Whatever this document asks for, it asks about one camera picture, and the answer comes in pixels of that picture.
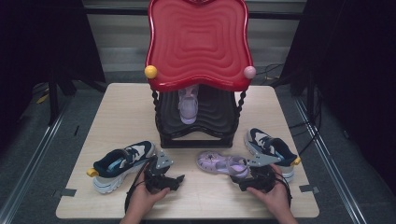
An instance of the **red wavy seat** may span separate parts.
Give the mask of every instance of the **red wavy seat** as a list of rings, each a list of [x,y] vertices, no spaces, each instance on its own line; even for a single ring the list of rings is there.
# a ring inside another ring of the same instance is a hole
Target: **red wavy seat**
[[[148,8],[151,41],[146,66],[155,91],[206,84],[245,91],[244,70],[252,66],[248,49],[248,9],[244,0],[152,0]]]

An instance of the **pink ball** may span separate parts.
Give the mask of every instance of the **pink ball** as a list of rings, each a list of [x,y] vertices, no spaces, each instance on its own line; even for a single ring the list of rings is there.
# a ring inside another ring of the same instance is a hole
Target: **pink ball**
[[[245,68],[244,74],[246,78],[253,79],[256,76],[256,68],[248,66]]]

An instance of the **human hand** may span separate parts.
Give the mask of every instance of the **human hand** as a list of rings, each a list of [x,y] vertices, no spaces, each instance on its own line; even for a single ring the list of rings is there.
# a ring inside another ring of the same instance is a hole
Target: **human hand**
[[[146,189],[145,172],[138,177],[134,193],[129,201],[128,210],[120,224],[137,224],[148,213],[156,202],[163,199],[170,191],[169,188],[151,193]]]
[[[271,166],[276,172],[276,178],[283,179],[280,169],[274,164],[271,164]],[[282,183],[276,181],[274,188],[269,192],[264,192],[252,187],[248,187],[247,191],[262,201],[279,223],[297,223],[297,220],[290,211],[288,193]]]

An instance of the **black and white sneaker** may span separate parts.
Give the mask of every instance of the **black and white sneaker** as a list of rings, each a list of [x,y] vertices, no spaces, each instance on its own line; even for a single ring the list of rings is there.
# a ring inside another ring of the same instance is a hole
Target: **black and white sneaker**
[[[96,161],[87,175],[94,177],[93,186],[98,192],[109,193],[122,184],[125,176],[138,172],[154,153],[155,146],[150,141],[115,149]]]
[[[301,159],[290,151],[282,139],[273,138],[269,134],[253,128],[247,131],[245,145],[252,155],[261,153],[280,158],[280,161],[275,165],[280,168],[283,177],[288,182],[293,179],[294,165],[299,164]]]

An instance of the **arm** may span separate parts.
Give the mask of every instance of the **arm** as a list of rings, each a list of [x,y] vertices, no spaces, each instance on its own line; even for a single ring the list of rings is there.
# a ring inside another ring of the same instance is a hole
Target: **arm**
[[[154,204],[163,199],[170,191],[169,188],[166,188],[152,194],[146,189],[144,180],[145,174],[143,172],[137,180],[137,186],[134,189],[131,201],[129,201],[128,210],[120,224],[138,224],[143,216],[151,210]]]
[[[281,174],[278,167],[275,165],[272,165],[272,167],[277,174]],[[290,211],[288,194],[281,183],[276,182],[274,188],[267,193],[254,188],[247,188],[247,191],[262,201],[280,224],[298,223],[293,213]]]

